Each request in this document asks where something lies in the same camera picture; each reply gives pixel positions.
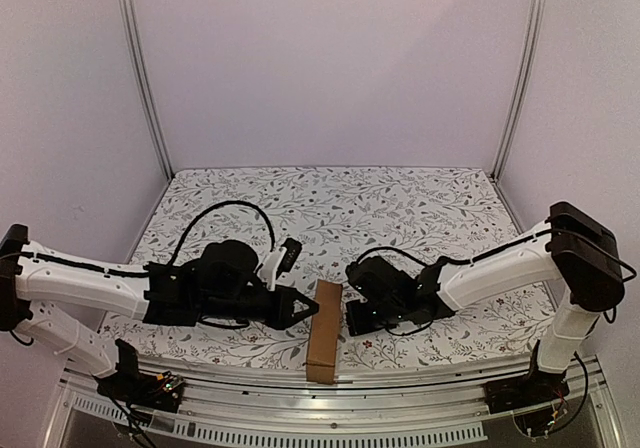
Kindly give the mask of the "brown cardboard box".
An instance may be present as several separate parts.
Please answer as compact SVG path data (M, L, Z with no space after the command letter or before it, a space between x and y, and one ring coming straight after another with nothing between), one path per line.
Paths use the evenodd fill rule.
M337 345L341 332L342 285L318 280L315 301L319 311L312 317L306 356L306 380L322 385L335 383Z

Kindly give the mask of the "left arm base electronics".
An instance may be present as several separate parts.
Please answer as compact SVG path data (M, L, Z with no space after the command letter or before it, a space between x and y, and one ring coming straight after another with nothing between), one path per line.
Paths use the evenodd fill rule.
M118 360L114 374L97 378L97 392L128 405L177 413L186 386L183 377L165 371L145 374L139 370L136 349L122 339L115 341Z

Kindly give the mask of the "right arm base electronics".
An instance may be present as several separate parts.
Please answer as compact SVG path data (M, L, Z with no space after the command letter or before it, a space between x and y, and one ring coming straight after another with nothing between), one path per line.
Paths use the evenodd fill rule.
M532 361L523 375L493 380L483 385L484 401L491 414L523 410L514 416L516 428L529 438L547 436L555 427L561 407L570 393L566 372L548 373Z

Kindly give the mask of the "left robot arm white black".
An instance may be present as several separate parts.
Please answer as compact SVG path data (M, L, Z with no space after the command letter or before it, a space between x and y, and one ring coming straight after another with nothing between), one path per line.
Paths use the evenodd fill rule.
M193 327L211 319L258 322L284 331L312 317L318 304L278 284L301 245L287 239L265 262L246 243L208 244L182 265L103 263L57 253L12 225L1 240L1 328L30 336L64 354L128 402L148 394L136 352L99 336L57 303L114 312L145 324Z

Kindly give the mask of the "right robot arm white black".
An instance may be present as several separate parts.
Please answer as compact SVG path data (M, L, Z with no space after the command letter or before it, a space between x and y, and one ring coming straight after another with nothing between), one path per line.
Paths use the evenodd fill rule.
M402 322L417 327L449 318L481 300L546 281L561 281L565 295L551 326L536 343L529 373L517 395L537 404L565 375L574 353L598 318L613 311L637 272L619 257L615 235L568 202L516 239L469 259L439 257L411 276L378 248L346 268L361 300L346 305L352 336L389 330Z

